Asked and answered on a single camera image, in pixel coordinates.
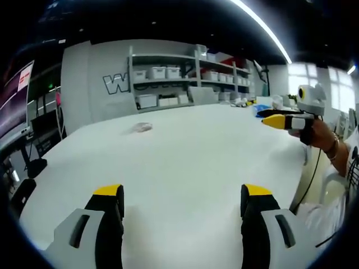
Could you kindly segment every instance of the black chair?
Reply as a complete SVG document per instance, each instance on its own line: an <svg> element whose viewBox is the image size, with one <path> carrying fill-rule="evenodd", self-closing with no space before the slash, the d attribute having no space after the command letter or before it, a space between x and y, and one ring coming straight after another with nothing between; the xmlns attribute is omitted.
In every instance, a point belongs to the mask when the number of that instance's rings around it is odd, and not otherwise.
<svg viewBox="0 0 359 269"><path fill-rule="evenodd" d="M36 188L35 180L25 179L20 184L15 194L12 196L12 199L10 201L10 206L14 214L18 218L20 218L22 210L24 209L29 197L31 196L35 188Z"/></svg>

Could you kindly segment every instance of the shelf unit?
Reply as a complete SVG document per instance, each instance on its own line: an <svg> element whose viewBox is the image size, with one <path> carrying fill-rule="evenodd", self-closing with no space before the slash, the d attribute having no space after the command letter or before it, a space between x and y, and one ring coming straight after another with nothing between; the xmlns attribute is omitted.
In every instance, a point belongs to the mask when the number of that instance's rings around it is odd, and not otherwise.
<svg viewBox="0 0 359 269"><path fill-rule="evenodd" d="M180 66L181 74L188 74L187 67L190 67L190 71L193 70L195 77L193 78L178 78L175 80L169 79L162 79L162 80L145 80L145 81L134 81L134 66L140 65L176 65ZM234 83L226 83L221 81L211 81L211 80L202 80L201 79L201 69L208 69L208 70L216 70L218 72L223 73L230 73L233 74ZM149 54L134 54L133 47L130 46L130 53L128 56L128 88L130 92L135 92L136 87L143 87L143 86L151 86L151 85L165 85L165 84L188 84L192 86L201 87L202 84L210 84L219 86L222 89L228 88L233 89L236 97L239 96L239 93L249 93L249 86L239 85L238 84L238 77L248 78L250 72L246 69L241 69L236 67L236 63L232 62L232 65L219 63L219 62L211 62L204 59L200 59L198 56L197 51L195 51L195 56L188 56L188 55L177 55L177 54L160 54L160 53L149 53ZM154 108L147 108L147 109L140 109L139 113L155 111L155 110L162 110L168 108L176 108L182 106L189 106L188 104L185 105L176 105L176 106L164 106L164 107L154 107Z"/></svg>

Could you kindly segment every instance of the desk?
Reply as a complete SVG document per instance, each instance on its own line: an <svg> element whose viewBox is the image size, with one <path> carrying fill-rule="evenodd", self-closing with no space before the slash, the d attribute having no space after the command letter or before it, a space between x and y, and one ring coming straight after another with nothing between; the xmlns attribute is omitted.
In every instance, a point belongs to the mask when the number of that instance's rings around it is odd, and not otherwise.
<svg viewBox="0 0 359 269"><path fill-rule="evenodd" d="M129 134L138 122L153 129ZM124 268L240 268L241 185L266 187L289 208L305 151L252 108L216 104L95 123L45 158L20 219L42 248L95 189L122 183Z"/></svg>

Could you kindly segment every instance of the ceiling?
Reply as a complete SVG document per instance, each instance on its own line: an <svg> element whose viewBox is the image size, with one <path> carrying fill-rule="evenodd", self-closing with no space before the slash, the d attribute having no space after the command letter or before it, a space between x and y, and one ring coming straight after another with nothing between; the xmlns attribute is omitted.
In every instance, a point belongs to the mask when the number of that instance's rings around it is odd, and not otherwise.
<svg viewBox="0 0 359 269"><path fill-rule="evenodd" d="M355 59L354 35L347 27L353 12L349 0L244 2L272 29L293 62L347 69ZM6 63L17 52L12 69L36 59L34 72L41 72L60 62L69 45L121 39L204 44L262 65L286 63L267 33L230 0L37 0L21 10L16 29L5 28L7 35L20 33L2 53ZM61 39L66 42L58 44Z"/></svg>

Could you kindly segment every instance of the yellow-tipped gripper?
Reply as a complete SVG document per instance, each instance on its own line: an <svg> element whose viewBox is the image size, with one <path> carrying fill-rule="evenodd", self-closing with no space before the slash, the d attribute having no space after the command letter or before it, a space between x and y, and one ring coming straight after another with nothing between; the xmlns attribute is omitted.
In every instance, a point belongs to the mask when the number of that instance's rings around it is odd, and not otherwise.
<svg viewBox="0 0 359 269"><path fill-rule="evenodd" d="M262 122L276 129L284 129L286 126L286 116L276 114L262 119Z"/></svg>

